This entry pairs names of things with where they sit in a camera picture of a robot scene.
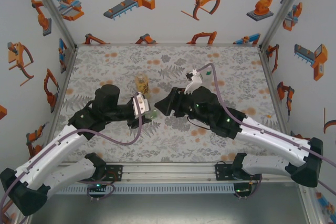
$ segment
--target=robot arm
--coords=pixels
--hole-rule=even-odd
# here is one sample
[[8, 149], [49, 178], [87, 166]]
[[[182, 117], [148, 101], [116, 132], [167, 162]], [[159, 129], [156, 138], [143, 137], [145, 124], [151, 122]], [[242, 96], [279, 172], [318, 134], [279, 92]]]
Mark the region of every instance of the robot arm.
[[[237, 123], [225, 112], [217, 95], [201, 86], [202, 80], [198, 79], [198, 76], [199, 73], [196, 70], [187, 74], [187, 78], [192, 80], [192, 83], [186, 89], [173, 88], [165, 99], [155, 104], [155, 107], [166, 116], [169, 116], [172, 110], [177, 118], [188, 115], [190, 119], [196, 119], [209, 125], [210, 130], [221, 137], [254, 143], [278, 155], [252, 156], [238, 153], [232, 169], [232, 173], [237, 179], [246, 174], [267, 173], [289, 176], [304, 186], [317, 186], [322, 160], [303, 150], [302, 147], [322, 155], [323, 144], [321, 140], [314, 137], [308, 142], [285, 135], [261, 125], [243, 112], [228, 108], [229, 112], [242, 122]], [[255, 129], [262, 128], [262, 130], [255, 130], [253, 127], [244, 126], [244, 124], [251, 125]], [[276, 135], [296, 142], [300, 147], [295, 147]]]
[[128, 126], [134, 129], [139, 126], [136, 116], [141, 116], [143, 123], [151, 121], [141, 115], [150, 109], [142, 94], [136, 96], [139, 111], [135, 98], [127, 104], [117, 105], [119, 93], [120, 89], [110, 84], [96, 90], [94, 101], [76, 112], [69, 124], [38, 154], [16, 170], [7, 168], [1, 172], [0, 180], [5, 191], [19, 179], [9, 197], [25, 216], [38, 211], [58, 190], [83, 179], [100, 180], [106, 174], [106, 163], [95, 153], [55, 172], [71, 152], [94, 136], [88, 132], [71, 134], [73, 131], [88, 129], [99, 132], [110, 122], [123, 120], [127, 120]]

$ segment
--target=patterned table surface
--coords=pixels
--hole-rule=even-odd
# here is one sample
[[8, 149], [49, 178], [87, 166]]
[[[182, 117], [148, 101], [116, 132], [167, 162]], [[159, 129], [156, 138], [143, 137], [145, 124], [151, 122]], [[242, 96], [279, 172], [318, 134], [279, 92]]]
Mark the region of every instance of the patterned table surface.
[[[256, 47], [107, 45], [79, 47], [55, 134], [106, 83], [120, 88], [119, 104], [124, 104], [136, 92], [135, 75], [145, 71], [150, 78], [149, 103], [154, 108], [154, 103], [166, 97], [172, 87], [186, 87], [185, 74], [207, 61], [215, 64], [220, 92], [229, 107], [279, 129]], [[207, 88], [214, 92], [213, 83]], [[125, 121], [112, 122], [102, 133], [129, 142], [137, 129], [129, 129]], [[252, 144], [222, 138], [194, 126], [186, 117], [165, 117], [160, 112], [156, 119], [144, 125], [135, 144], [120, 146], [95, 136], [66, 161], [79, 161], [91, 152], [107, 162], [213, 162], [232, 161], [238, 152], [270, 154]]]

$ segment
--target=metal corner post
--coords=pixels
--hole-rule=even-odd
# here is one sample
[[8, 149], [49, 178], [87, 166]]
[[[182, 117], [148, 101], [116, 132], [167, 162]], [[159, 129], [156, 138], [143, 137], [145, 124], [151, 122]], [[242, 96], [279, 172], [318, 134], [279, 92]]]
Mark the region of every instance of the metal corner post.
[[262, 41], [262, 51], [266, 51], [270, 41], [272, 40], [273, 36], [277, 32], [278, 28], [281, 26], [281, 23], [285, 19], [287, 13], [292, 7], [294, 0], [285, 0], [284, 3], [282, 4], [280, 10], [278, 11], [273, 23], [269, 27], [267, 33], [265, 34], [265, 37]]
[[61, 15], [58, 13], [57, 7], [54, 5], [53, 0], [42, 0], [42, 2], [50, 12], [51, 17], [53, 18], [55, 24], [57, 25], [62, 35], [64, 36], [64, 39], [66, 40], [67, 44], [72, 49], [72, 51], [74, 51], [76, 48], [76, 43], [72, 38], [68, 28], [64, 24]]

